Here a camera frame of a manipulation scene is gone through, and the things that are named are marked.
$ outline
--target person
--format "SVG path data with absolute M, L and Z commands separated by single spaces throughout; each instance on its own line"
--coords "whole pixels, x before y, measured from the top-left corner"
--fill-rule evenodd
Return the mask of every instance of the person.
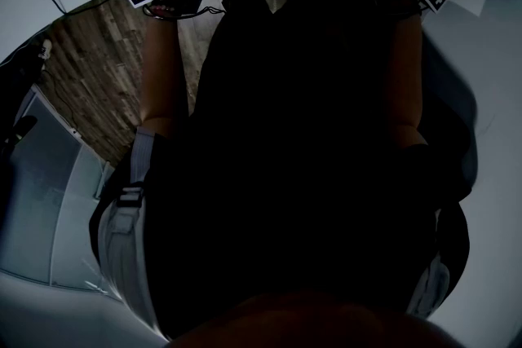
M 191 116 L 177 25 L 148 20 L 146 291 L 174 346 L 459 346 L 405 314 L 448 199 L 418 132 L 416 1 L 391 0 L 414 12 L 387 16 L 372 0 L 289 0 L 274 14 L 224 1 Z M 102 271 L 115 254 L 100 248 L 105 209 L 130 166 L 91 220 Z M 128 280 L 125 260 L 105 270 Z M 117 291 L 146 311 L 132 285 Z

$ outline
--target glass panel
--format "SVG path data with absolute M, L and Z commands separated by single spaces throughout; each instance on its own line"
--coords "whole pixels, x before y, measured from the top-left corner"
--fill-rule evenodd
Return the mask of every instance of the glass panel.
M 22 117 L 22 115 L 25 112 L 25 109 L 31 103 L 31 100 L 33 99 L 34 95 L 35 95 L 35 93 L 32 90 L 27 92 L 27 94 L 25 95 L 24 99 L 22 100 L 22 103 L 21 103 L 20 107 L 18 108 L 18 112 L 16 113 L 15 123 Z
M 16 145 L 11 170 L 2 172 L 12 186 L 0 230 L 0 268 L 48 283 L 56 219 L 80 144 L 39 99 L 27 114 L 38 122 Z
M 103 163 L 87 147 L 82 147 L 65 191 L 56 227 L 52 283 L 76 289 L 96 290 L 100 269 L 91 250 L 89 220 L 98 201 L 95 194 Z

